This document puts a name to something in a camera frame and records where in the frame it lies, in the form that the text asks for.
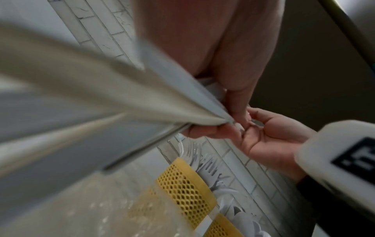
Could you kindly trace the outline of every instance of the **perforated basket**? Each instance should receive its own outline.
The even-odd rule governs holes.
[[[244,237],[232,223],[220,213],[212,221],[203,237]]]
[[[210,188],[181,158],[177,158],[156,182],[180,207],[193,229],[217,205]]]

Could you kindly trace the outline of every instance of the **person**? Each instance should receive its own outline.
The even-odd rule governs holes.
[[[228,138],[248,157],[289,176],[334,236],[370,233],[374,223],[308,176],[294,153],[316,131],[286,116],[248,106],[275,49],[285,0],[133,1],[137,35],[149,39],[198,80],[213,77],[226,91],[223,104],[241,124],[197,126],[191,138]],[[258,120],[263,126],[256,125]]]

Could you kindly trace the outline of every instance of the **black square pattern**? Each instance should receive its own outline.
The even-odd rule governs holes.
[[[332,160],[332,164],[375,184],[375,139],[365,137]]]

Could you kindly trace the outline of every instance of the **palm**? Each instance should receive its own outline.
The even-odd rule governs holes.
[[[260,109],[248,108],[253,119],[264,127],[250,126],[240,142],[235,142],[251,159],[297,179],[302,170],[294,161],[294,153],[315,131],[300,122]]]

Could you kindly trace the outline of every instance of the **dark wall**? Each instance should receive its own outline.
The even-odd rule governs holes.
[[[375,123],[375,75],[316,0],[286,0],[278,46],[250,101],[318,130]]]

